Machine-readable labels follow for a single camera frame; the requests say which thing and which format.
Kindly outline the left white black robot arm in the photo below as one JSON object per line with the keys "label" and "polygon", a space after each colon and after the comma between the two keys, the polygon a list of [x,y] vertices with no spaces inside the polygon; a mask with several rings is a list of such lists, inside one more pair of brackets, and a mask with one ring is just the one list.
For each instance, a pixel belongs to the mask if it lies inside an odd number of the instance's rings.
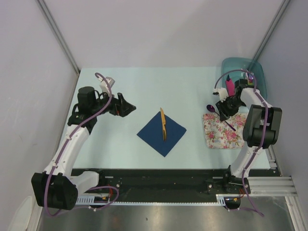
{"label": "left white black robot arm", "polygon": [[96,90],[90,86],[80,88],[63,143],[43,172],[34,173],[31,179],[37,204],[46,211],[50,208],[71,210],[82,193],[92,189],[102,192],[106,188],[106,180],[95,171],[84,171],[73,177],[74,163],[98,116],[110,113],[126,117],[135,110],[136,106],[128,103],[122,93],[115,98],[107,92],[96,95]]}

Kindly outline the dark blue paper napkin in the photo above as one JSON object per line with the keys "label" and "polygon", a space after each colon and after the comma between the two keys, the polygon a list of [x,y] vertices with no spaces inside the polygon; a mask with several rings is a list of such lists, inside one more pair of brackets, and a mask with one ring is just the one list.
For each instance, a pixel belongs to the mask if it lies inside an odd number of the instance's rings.
{"label": "dark blue paper napkin", "polygon": [[166,119],[166,140],[163,139],[163,126],[161,112],[158,112],[138,133],[137,136],[156,150],[163,157],[175,147],[179,140],[186,133],[186,128],[165,115]]}

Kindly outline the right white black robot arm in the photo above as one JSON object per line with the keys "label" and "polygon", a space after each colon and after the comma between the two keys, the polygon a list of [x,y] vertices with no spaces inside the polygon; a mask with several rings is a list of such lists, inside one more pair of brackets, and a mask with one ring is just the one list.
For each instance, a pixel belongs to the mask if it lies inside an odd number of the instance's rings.
{"label": "right white black robot arm", "polygon": [[280,131],[282,109],[270,105],[246,79],[235,82],[233,96],[216,103],[220,121],[234,116],[241,106],[249,109],[242,132],[244,145],[223,175],[220,185],[226,193],[249,189],[247,178],[252,164],[260,152],[277,142]]}

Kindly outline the gold knife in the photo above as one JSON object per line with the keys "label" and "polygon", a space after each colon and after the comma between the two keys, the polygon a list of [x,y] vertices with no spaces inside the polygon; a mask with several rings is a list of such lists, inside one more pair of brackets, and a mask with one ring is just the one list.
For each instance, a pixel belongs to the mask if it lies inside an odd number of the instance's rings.
{"label": "gold knife", "polygon": [[167,140],[167,130],[166,130],[166,118],[162,108],[160,108],[161,113],[161,122],[162,122],[162,133],[163,133],[163,141]]}

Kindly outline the purple spoon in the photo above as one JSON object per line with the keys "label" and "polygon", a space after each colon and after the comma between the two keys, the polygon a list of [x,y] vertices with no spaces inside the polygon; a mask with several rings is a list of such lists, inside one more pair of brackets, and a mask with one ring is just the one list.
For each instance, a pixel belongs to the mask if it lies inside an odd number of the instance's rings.
{"label": "purple spoon", "polygon": [[[220,117],[219,113],[215,110],[214,106],[208,104],[208,105],[206,106],[206,108],[207,108],[208,111],[210,111],[210,112],[212,112],[212,113],[215,113],[216,115],[218,115],[218,117]],[[224,122],[225,122],[225,124],[227,124],[233,131],[236,131],[236,129],[235,129],[232,125],[230,125],[227,121],[224,121]]]}

